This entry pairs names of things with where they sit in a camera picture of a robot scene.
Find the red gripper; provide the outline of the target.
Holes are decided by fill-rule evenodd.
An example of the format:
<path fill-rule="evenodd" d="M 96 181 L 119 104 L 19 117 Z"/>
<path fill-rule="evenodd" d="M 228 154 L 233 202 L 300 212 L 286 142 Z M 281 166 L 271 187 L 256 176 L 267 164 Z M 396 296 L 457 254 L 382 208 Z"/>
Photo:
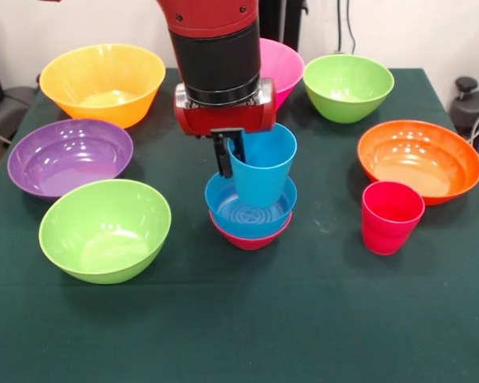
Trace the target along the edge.
<path fill-rule="evenodd" d="M 175 87 L 173 107 L 176 119 L 188 136 L 212 136 L 219 174 L 224 178 L 233 175 L 228 152 L 228 138 L 232 153 L 245 162 L 243 130 L 247 133 L 272 129 L 276 117 L 276 89 L 274 81 L 260 79 L 256 92 L 237 105 L 203 106 L 192 101 L 183 83 Z"/>

